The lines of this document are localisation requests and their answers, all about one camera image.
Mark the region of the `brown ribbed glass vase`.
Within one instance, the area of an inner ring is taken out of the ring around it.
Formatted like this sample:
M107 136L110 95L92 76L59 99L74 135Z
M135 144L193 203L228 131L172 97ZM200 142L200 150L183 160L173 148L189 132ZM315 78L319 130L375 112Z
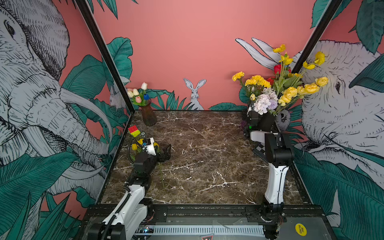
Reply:
M145 105L141 106L143 122L146 126L149 127L154 126L158 121L157 116L151 107L151 103L152 101L148 100Z

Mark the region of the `purple glass vase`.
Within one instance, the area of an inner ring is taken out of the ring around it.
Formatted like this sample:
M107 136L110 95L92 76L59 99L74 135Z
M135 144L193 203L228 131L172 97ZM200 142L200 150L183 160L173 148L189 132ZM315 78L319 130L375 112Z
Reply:
M242 120L242 122L241 122L242 129L244 129L247 126L247 124L248 124L247 121Z

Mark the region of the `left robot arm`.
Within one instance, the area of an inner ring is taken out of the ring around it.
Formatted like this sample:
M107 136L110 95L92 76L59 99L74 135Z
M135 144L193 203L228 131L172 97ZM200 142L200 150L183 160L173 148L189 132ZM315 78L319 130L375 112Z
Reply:
M172 145L160 149L154 144L145 145L137 153L130 179L125 183L125 195L101 222L92 224L88 240L131 240L142 223L155 214L153 202L146 198L152 183L152 171L158 163L171 158Z

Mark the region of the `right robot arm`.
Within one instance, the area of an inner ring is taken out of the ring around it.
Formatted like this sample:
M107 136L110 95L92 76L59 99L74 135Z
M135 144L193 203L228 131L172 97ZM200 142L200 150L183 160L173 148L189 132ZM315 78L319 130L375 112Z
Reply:
M284 208L284 186L289 166L293 163L294 151L287 134L272 131L276 117L256 111L246 113L247 125L244 134L259 145L257 154L269 164L268 186L261 206L263 217L281 214Z

